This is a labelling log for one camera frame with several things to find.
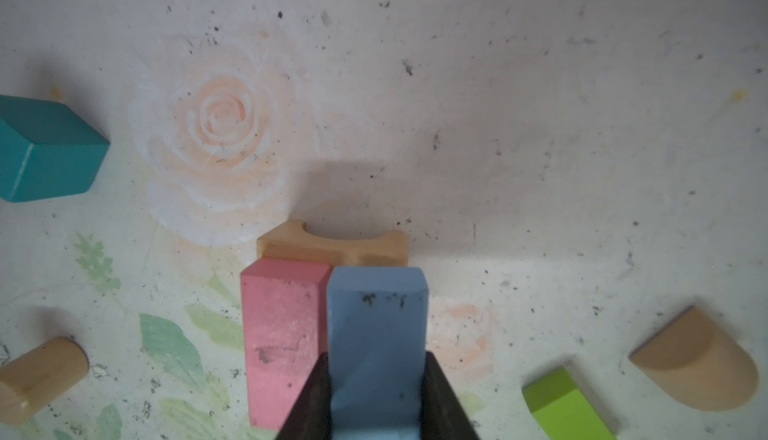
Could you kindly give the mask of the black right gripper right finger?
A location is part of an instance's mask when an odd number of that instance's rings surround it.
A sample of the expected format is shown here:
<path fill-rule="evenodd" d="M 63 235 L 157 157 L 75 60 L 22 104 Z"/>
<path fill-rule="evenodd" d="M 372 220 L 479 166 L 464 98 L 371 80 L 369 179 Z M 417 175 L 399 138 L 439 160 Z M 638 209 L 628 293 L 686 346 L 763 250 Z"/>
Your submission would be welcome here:
<path fill-rule="evenodd" d="M 457 395 L 432 352 L 426 353 L 421 391 L 423 440 L 479 440 Z"/>

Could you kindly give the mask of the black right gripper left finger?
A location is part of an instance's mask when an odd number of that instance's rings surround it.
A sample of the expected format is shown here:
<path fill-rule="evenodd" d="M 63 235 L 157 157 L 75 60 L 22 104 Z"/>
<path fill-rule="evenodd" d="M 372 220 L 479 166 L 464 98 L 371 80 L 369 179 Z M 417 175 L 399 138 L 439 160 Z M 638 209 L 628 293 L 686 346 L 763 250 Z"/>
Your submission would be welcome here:
<path fill-rule="evenodd" d="M 328 354 L 321 354 L 276 440 L 331 440 L 331 381 Z"/>

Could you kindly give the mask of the pink wood block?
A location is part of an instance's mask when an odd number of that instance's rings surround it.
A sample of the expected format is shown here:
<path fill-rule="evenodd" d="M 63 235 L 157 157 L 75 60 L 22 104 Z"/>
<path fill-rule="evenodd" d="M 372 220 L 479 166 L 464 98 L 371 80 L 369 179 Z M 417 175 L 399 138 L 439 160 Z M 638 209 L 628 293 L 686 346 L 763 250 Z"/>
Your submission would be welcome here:
<path fill-rule="evenodd" d="M 262 258 L 240 275 L 250 424 L 278 431 L 327 351 L 327 264 Z"/>

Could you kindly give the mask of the light blue wood block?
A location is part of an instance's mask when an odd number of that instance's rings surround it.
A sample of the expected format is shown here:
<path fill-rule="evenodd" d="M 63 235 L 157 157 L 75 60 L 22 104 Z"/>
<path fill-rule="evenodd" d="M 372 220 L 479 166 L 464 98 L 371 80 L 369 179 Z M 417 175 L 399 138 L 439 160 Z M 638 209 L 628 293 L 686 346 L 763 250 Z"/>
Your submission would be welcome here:
<path fill-rule="evenodd" d="M 335 439 L 417 439 L 429 289 L 408 267 L 337 267 L 327 287 Z"/>

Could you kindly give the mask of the green wood block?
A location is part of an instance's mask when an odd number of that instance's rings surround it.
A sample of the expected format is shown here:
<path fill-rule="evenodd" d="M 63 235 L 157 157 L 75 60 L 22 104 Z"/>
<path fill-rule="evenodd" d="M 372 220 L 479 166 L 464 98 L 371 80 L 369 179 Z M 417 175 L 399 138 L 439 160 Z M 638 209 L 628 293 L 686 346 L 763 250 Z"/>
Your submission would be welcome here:
<path fill-rule="evenodd" d="M 564 368 L 557 368 L 522 389 L 527 408 L 552 440 L 614 440 Z"/>

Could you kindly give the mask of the natural wood arch block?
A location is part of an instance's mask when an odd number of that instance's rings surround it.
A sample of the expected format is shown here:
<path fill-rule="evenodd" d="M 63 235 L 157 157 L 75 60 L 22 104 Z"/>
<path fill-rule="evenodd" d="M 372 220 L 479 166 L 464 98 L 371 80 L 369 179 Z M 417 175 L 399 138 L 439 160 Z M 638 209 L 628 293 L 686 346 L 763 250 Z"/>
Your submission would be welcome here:
<path fill-rule="evenodd" d="M 303 221 L 287 220 L 257 239 L 257 258 L 332 267 L 407 267 L 408 237 L 401 231 L 389 231 L 372 239 L 330 239 L 309 233 Z"/>

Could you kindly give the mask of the teal wood cube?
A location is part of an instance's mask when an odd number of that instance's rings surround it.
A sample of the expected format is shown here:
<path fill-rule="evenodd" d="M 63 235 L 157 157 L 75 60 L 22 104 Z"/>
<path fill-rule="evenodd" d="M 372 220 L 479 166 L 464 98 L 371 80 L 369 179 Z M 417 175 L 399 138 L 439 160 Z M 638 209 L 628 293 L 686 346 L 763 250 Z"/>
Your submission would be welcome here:
<path fill-rule="evenodd" d="M 87 192 L 110 143 L 64 104 L 1 97 L 1 198 L 10 203 Z"/>

